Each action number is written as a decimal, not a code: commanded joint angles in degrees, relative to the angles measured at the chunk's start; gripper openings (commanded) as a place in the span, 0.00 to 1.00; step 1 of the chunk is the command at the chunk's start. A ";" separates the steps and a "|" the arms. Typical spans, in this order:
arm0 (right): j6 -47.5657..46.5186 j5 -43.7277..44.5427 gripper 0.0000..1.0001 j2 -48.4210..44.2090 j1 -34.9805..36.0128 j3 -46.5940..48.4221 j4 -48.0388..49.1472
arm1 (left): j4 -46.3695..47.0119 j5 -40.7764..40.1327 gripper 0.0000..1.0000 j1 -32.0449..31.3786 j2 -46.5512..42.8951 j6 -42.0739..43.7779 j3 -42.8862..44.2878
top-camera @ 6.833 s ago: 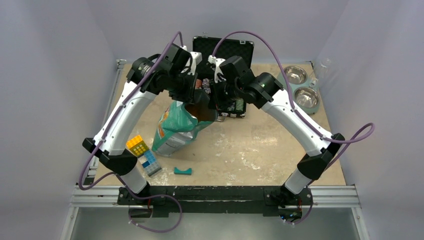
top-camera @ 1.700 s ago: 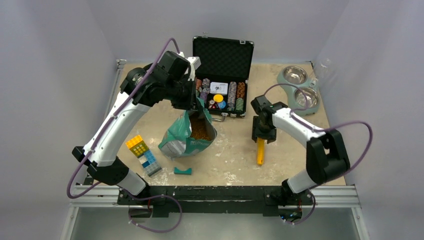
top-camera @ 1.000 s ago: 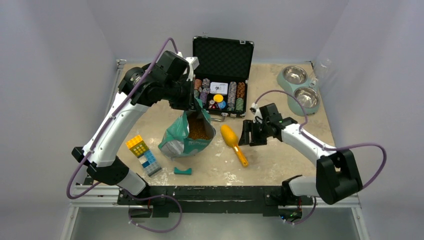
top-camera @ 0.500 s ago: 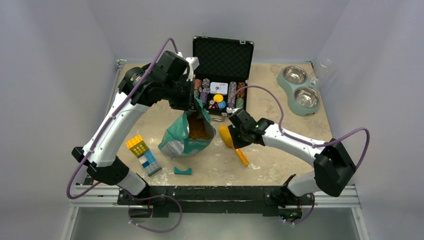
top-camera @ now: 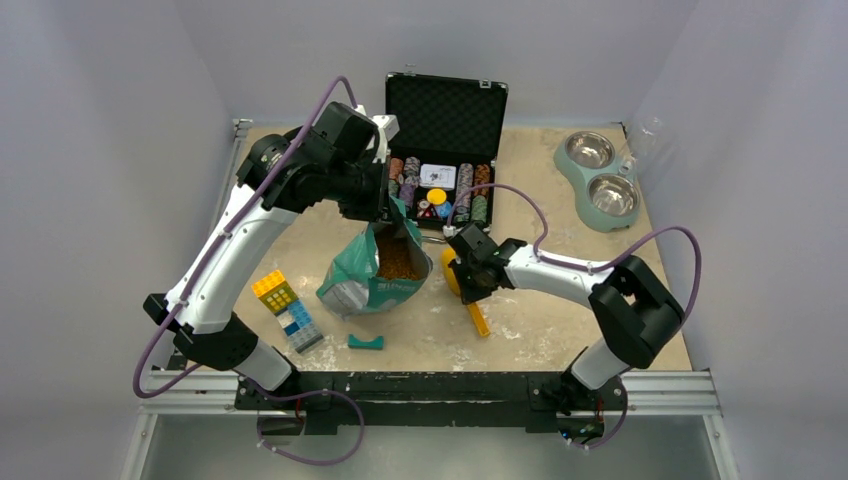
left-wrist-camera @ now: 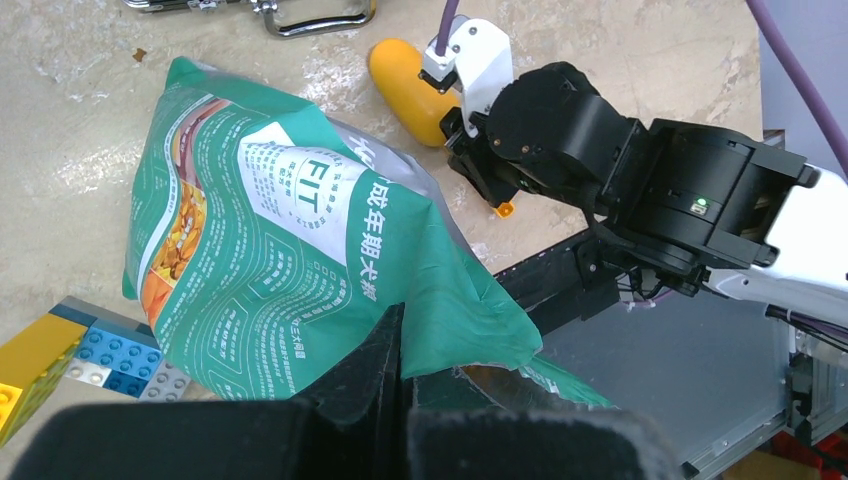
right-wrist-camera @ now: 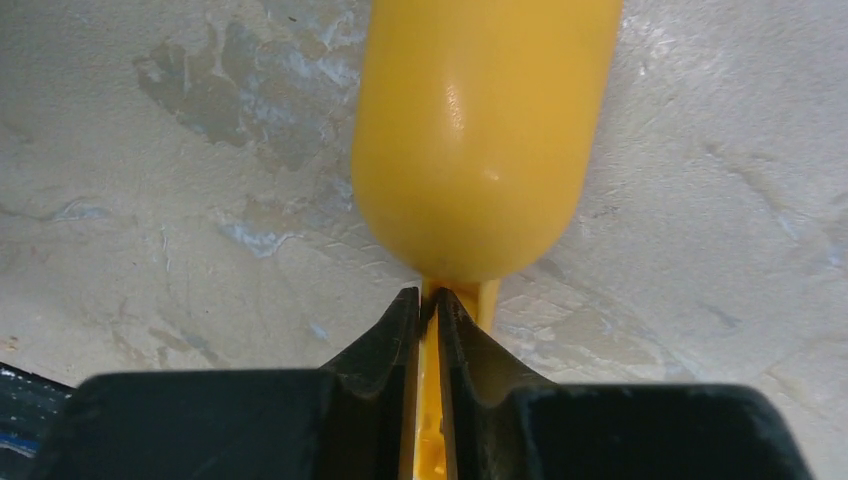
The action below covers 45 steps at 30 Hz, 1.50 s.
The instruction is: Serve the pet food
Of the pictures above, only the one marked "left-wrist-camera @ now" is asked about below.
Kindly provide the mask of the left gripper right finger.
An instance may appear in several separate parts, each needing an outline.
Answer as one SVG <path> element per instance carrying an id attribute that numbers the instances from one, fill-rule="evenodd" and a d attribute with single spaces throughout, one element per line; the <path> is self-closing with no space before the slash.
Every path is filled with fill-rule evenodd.
<path id="1" fill-rule="evenodd" d="M 504 409 L 468 381 L 410 383 L 409 479 L 680 479 L 648 419 L 618 409 Z"/>

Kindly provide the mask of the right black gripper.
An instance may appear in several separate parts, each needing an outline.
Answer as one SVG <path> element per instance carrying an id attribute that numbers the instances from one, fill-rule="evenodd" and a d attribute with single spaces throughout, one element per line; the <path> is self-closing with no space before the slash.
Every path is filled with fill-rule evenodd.
<path id="1" fill-rule="evenodd" d="M 452 107 L 439 122 L 439 127 L 446 137 L 448 165 L 462 175 L 490 207 L 500 209 L 511 202 L 519 190 L 528 190 L 529 178 L 498 157 L 484 133 L 476 137 L 467 133 L 459 107 Z"/>

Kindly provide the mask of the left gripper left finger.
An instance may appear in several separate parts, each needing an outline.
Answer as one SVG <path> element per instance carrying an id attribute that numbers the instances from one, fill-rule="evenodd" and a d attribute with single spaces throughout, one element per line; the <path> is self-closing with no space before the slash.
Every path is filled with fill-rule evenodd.
<path id="1" fill-rule="evenodd" d="M 373 479 L 392 468 L 402 305 L 287 400 L 115 403 L 53 416 L 14 479 Z"/>

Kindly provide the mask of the yellow plastic scoop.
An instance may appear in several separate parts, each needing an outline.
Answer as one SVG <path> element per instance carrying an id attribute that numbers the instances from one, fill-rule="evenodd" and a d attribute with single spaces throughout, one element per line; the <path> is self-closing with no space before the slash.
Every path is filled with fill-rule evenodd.
<path id="1" fill-rule="evenodd" d="M 439 122 L 452 107 L 459 107 L 453 93 L 439 93 L 419 78 L 422 55 L 404 40 L 388 38 L 369 52 L 370 77 L 383 100 L 404 129 L 426 147 L 445 147 Z M 493 209 L 501 218 L 514 212 L 512 201 Z"/>

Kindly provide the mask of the green pet food bag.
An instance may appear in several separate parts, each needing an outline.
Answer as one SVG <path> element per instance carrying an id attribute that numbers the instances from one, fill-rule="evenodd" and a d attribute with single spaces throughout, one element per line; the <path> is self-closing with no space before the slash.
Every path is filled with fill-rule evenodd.
<path id="1" fill-rule="evenodd" d="M 123 294 L 218 396 L 287 399 L 404 306 L 401 373 L 514 371 L 590 408 L 476 258 L 438 184 L 312 102 L 174 59 L 135 174 Z"/>

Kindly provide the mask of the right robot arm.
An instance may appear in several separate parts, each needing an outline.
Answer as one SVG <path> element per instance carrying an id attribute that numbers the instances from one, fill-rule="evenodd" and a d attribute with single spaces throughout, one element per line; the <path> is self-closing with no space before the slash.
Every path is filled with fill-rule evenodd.
<path id="1" fill-rule="evenodd" d="M 847 185 L 803 157 L 708 125 L 619 114 L 566 62 L 513 76 L 453 68 L 451 167 L 492 207 L 526 192 L 580 209 L 616 266 L 691 296 L 847 325 Z"/>

